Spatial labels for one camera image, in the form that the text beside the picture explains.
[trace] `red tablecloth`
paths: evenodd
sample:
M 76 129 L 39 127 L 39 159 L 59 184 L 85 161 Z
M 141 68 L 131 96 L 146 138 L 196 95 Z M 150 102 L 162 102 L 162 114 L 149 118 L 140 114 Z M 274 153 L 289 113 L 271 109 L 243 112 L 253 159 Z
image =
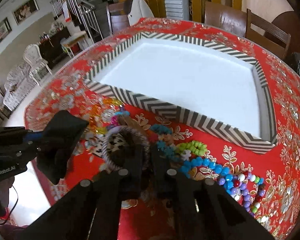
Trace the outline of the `red tablecloth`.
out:
M 206 157 L 230 167 L 234 173 L 252 171 L 265 178 L 266 195 L 256 219 L 276 239 L 284 239 L 294 227 L 300 211 L 300 79 L 285 63 L 250 41 L 199 23 L 158 18 L 141 19 L 136 25 L 94 44 L 67 64 L 27 107 L 26 128 L 42 130 L 61 109 L 76 116 L 89 115 L 98 101 L 98 95 L 83 84 L 85 73 L 119 42 L 140 31 L 182 34 L 215 41 L 245 52 L 260 62 L 271 91 L 278 133 L 278 146 L 265 155 L 255 154 L 195 128 L 164 120 L 133 106 L 127 105 L 126 110 L 130 111 L 131 117 L 144 130 L 148 130 L 155 123 L 166 125 L 172 130 L 175 144 L 191 140 L 204 142 L 208 146 Z M 143 78 L 141 70 L 136 73 L 136 78 Z M 235 107 L 235 104 L 225 104 L 224 111 Z M 39 171 L 37 174 L 50 203 L 53 204 L 80 180 L 91 179 L 99 172 L 102 163 L 101 158 L 79 149 L 72 158 L 72 167 L 59 185 L 52 186 Z M 194 168 L 191 173 L 193 179 L 217 177 L 204 167 Z M 256 188 L 250 184 L 250 193 L 256 194 Z M 126 203 L 126 209 L 121 212 L 118 238 L 172 239 L 172 215 L 169 203 L 154 199 L 151 190 L 148 190 L 138 201 Z

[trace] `leopard print hair tie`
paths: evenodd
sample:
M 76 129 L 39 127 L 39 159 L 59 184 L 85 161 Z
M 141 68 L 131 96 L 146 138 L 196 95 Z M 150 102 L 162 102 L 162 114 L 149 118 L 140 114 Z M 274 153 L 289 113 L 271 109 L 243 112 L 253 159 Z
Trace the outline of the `leopard print hair tie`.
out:
M 110 129 L 108 131 L 108 133 L 106 134 L 106 137 L 102 143 L 102 158 L 105 161 L 105 163 L 107 163 L 108 167 L 113 170 L 113 171 L 117 171 L 119 169 L 122 169 L 122 167 L 117 166 L 112 160 L 111 160 L 111 156 L 110 153 L 107 150 L 107 146 L 108 146 L 108 142 L 111 138 L 111 136 L 113 134 L 117 134 L 117 133 L 126 133 L 126 134 L 131 134 L 133 137 L 133 140 L 135 142 L 138 141 L 138 143 L 140 143 L 144 150 L 144 162 L 142 165 L 142 169 L 145 170 L 148 167 L 148 163 L 149 163 L 149 152 L 150 152 L 150 144 L 149 141 L 147 139 L 146 136 L 144 136 L 140 131 L 133 129 L 131 127 L 122 125 L 122 126 L 116 126 L 112 129 Z

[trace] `chevron pattern border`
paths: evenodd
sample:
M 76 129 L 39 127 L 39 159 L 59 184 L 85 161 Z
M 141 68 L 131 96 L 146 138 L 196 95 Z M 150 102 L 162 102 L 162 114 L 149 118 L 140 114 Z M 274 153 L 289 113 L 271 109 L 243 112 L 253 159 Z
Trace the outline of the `chevron pattern border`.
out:
M 180 41 L 195 44 L 198 46 L 204 46 L 210 49 L 215 49 L 220 52 L 226 53 L 255 66 L 261 84 L 261 88 L 266 98 L 269 115 L 270 140 L 255 137 L 250 133 L 241 131 L 238 128 L 232 127 L 213 118 L 207 117 L 197 112 L 193 112 L 189 109 L 185 109 L 180 106 L 161 101 L 156 98 L 150 98 L 143 94 L 134 93 L 129 90 L 92 81 L 93 78 L 100 71 L 106 68 L 115 57 L 117 57 L 120 53 L 122 53 L 132 44 L 143 38 Z M 277 145 L 277 129 L 275 122 L 274 106 L 270 95 L 269 86 L 260 63 L 254 57 L 250 57 L 245 53 L 229 48 L 223 44 L 179 34 L 141 32 L 137 33 L 130 39 L 120 43 L 118 46 L 115 47 L 115 49 L 112 52 L 109 52 L 108 54 L 104 55 L 98 61 L 98 63 L 95 64 L 94 67 L 92 67 L 90 71 L 86 73 L 85 78 L 85 83 L 91 91 L 94 91 L 104 96 L 117 98 L 125 104 L 129 104 L 144 109 L 146 111 L 150 111 L 166 119 L 175 119 L 186 125 L 195 127 L 198 130 L 204 131 L 213 136 L 239 145 L 255 153 L 265 154 Z

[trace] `tiled floor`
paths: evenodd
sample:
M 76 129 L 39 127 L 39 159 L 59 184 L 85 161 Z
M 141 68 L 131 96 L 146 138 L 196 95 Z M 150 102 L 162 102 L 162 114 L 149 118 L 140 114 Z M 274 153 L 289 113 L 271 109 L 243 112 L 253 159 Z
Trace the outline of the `tiled floor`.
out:
M 69 57 L 65 58 L 53 69 L 53 74 L 56 74 L 68 61 Z M 2 123 L 2 126 L 24 126 L 24 111 L 28 104 L 37 97 L 40 91 L 51 81 L 53 75 L 49 73 L 40 82 L 40 87 L 36 86 L 25 97 L 21 104 L 13 111 L 10 118 Z M 34 172 L 31 163 L 27 165 L 28 170 L 24 173 L 15 176 L 14 187 L 19 195 L 18 204 L 12 212 L 11 217 L 18 226 L 30 225 L 38 217 L 40 217 L 50 204 L 39 184 L 37 176 Z M 10 189 L 9 208 L 11 209 L 17 200 L 17 195 L 14 189 Z

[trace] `dark wooden cabinet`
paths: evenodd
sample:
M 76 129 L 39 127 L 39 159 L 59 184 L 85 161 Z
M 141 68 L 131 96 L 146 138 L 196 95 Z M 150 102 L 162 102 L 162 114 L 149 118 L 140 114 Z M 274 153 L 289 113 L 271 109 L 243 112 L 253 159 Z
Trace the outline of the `dark wooden cabinet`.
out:
M 60 41 L 63 38 L 66 39 L 68 37 L 70 37 L 70 33 L 65 27 L 63 30 L 50 37 L 49 40 L 46 40 L 39 45 L 41 56 L 48 61 L 49 68 L 53 68 L 67 56 L 67 54 L 63 52 Z

